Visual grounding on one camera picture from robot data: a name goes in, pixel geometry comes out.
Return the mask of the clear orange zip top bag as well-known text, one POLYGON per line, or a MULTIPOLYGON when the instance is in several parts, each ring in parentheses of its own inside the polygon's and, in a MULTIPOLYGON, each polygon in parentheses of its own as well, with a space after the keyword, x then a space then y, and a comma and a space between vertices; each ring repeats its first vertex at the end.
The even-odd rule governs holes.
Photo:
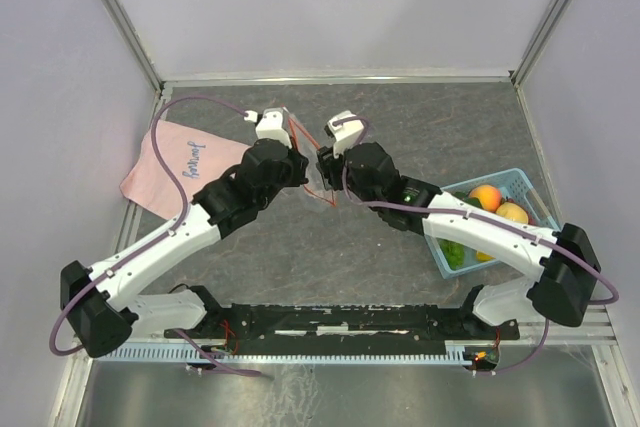
POLYGON ((308 182, 298 188, 302 205, 305 209, 316 213, 335 207, 334 193, 325 189, 323 178, 317 168, 317 153, 320 145, 294 114, 289 114, 288 123, 294 146, 308 159, 305 174, 308 182))

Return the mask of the orange peach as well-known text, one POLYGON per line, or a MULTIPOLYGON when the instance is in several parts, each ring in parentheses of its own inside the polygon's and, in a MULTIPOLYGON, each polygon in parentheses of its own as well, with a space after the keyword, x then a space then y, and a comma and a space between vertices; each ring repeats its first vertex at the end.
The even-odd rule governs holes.
POLYGON ((470 191, 469 197, 478 200, 481 207, 490 212, 495 212, 502 203, 500 190, 490 184, 475 187, 470 191))

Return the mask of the yellow pear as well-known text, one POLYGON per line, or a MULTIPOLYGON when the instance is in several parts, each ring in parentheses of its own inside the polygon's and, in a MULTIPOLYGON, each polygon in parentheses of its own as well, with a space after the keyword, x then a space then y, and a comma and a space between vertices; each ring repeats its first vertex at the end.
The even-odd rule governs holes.
POLYGON ((520 224, 529 223, 529 215, 525 209, 513 202, 502 203, 495 211, 495 214, 520 224))

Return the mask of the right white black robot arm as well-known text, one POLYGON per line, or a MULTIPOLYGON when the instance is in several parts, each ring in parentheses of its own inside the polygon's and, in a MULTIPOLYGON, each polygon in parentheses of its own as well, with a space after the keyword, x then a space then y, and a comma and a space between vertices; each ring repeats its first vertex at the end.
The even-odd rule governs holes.
POLYGON ((326 187, 342 190, 390 227, 481 251, 519 272, 512 281, 484 286, 458 315, 467 336, 481 338, 512 319, 536 313, 565 327, 582 324, 601 267, 587 233, 522 224, 475 207, 441 188, 404 176, 377 143, 336 154, 317 153, 326 187))

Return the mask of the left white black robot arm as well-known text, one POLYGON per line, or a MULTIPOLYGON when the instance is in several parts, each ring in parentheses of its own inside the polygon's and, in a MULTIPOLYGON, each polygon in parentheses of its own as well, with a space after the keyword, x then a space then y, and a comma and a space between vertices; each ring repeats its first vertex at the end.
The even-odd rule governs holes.
POLYGON ((221 313, 206 288, 156 295, 144 289, 187 257, 254 221, 282 189, 306 184, 307 166, 295 148, 258 140, 239 164, 194 196, 186 214, 90 267, 78 261, 65 266, 60 307, 81 348, 99 358, 130 337, 174 329, 201 337, 215 334, 221 313))

